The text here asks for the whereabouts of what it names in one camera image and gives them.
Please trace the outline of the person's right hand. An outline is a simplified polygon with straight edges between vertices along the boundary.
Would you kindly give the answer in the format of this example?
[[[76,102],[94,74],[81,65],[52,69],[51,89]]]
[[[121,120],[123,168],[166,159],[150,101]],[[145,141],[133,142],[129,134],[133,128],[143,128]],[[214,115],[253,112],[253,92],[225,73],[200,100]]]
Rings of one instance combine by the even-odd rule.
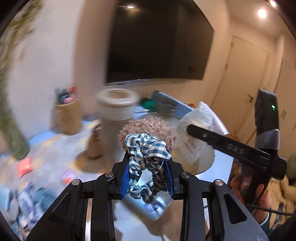
[[[256,198],[260,197],[262,190],[264,190],[264,192],[263,192],[261,198],[259,199],[258,204],[262,208],[270,208],[271,202],[272,202],[271,195],[270,195],[269,191],[264,188],[263,184],[259,184],[259,186],[257,187]],[[261,210],[261,209],[257,209],[253,216],[256,219],[256,221],[259,224],[261,224],[262,222],[264,222],[266,220],[266,218],[268,216],[268,212]]]

